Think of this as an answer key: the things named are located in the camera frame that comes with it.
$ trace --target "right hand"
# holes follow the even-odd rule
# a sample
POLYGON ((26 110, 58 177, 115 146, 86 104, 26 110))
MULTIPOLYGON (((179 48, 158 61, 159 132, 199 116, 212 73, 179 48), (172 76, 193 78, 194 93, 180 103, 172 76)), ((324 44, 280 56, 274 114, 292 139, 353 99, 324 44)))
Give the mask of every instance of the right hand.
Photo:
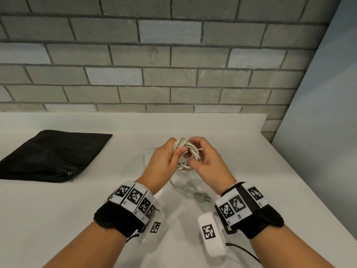
POLYGON ((236 183, 236 179, 223 162, 221 155, 205 138, 191 137, 190 140, 198 149, 202 148, 200 150, 202 161, 199 162, 195 158, 188 158, 191 153, 186 153, 184 157, 188 158, 187 164, 197 172, 216 194, 223 194, 225 190, 236 183))

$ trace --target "forearm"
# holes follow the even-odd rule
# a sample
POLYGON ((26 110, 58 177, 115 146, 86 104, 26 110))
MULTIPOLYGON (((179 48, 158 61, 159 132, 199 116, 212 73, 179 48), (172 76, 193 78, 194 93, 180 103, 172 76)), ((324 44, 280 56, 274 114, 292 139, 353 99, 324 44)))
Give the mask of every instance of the forearm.
POLYGON ((112 268, 127 238, 92 222, 43 268, 112 268))
POLYGON ((286 225, 268 226, 250 243, 264 268, 334 268, 286 225))

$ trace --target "table surface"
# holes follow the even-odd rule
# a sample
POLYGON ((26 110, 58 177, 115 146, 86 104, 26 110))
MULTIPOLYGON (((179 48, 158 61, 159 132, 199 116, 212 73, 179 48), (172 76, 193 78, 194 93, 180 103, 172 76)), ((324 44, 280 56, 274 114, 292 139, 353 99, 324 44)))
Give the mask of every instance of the table surface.
MULTIPOLYGON (((0 115, 0 121, 7 124, 6 130, 0 129, 0 159, 42 129, 99 130, 90 129, 88 124, 88 120, 95 122, 97 116, 70 115, 54 115, 51 124, 49 120, 43 121, 47 116, 36 114, 32 122, 35 125, 26 125, 27 130, 22 128, 25 122, 22 125, 20 123, 29 119, 30 115, 13 116, 17 117, 19 124, 9 122, 8 116, 0 115), (69 117, 76 125, 69 126, 65 122, 69 117), (81 127, 81 120, 85 121, 85 126, 81 127)), ((109 120, 113 122, 115 119, 121 125, 126 125, 128 120, 137 122, 147 119, 148 115, 136 114, 132 117, 128 119, 119 114, 112 115, 109 120)), ((189 121, 188 126, 194 121, 191 115, 185 114, 158 114, 149 119, 158 119, 165 124, 167 117, 185 118, 189 121)), ((157 131, 152 127, 125 131, 103 126, 101 130, 113 133, 113 137, 91 165, 71 183, 0 180, 0 267, 43 266, 92 221, 95 211, 115 188, 123 181, 135 180, 141 175, 145 167, 145 149, 162 145, 169 137, 192 136, 193 133, 203 135, 211 142, 237 180, 255 184, 281 213, 286 224, 312 248, 336 267, 355 266, 357 241, 257 130, 264 122, 265 115, 250 116, 251 122, 255 122, 251 126, 244 123, 247 116, 242 114, 205 114, 202 117, 203 121, 196 121, 200 126, 194 129, 195 132, 182 126, 179 129, 175 125, 167 130, 158 127, 157 131), (208 130, 211 121, 216 118, 222 123, 208 130)), ((165 185, 157 194, 169 225, 162 242, 148 252, 134 239, 131 240, 115 267, 261 267, 236 248, 229 248, 225 257, 208 256, 197 218, 213 210, 213 203, 218 196, 194 172, 175 173, 172 179, 179 185, 193 185, 208 192, 213 202, 199 204, 175 191, 170 184, 165 185)), ((229 241, 253 252, 243 235, 231 235, 229 241)))

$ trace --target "brick wall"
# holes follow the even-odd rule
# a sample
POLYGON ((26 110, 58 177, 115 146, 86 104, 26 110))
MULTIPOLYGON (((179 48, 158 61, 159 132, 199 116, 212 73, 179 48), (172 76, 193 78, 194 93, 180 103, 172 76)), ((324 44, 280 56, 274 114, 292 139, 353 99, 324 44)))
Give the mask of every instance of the brick wall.
POLYGON ((0 0, 0 111, 268 113, 340 0, 0 0))

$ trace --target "black pouch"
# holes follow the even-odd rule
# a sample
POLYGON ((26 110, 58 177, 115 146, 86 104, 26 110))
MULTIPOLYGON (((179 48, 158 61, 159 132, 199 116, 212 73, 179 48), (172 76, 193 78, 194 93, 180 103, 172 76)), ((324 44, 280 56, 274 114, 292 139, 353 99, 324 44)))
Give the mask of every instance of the black pouch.
POLYGON ((112 134, 39 132, 0 161, 0 179, 60 183, 78 176, 112 134))

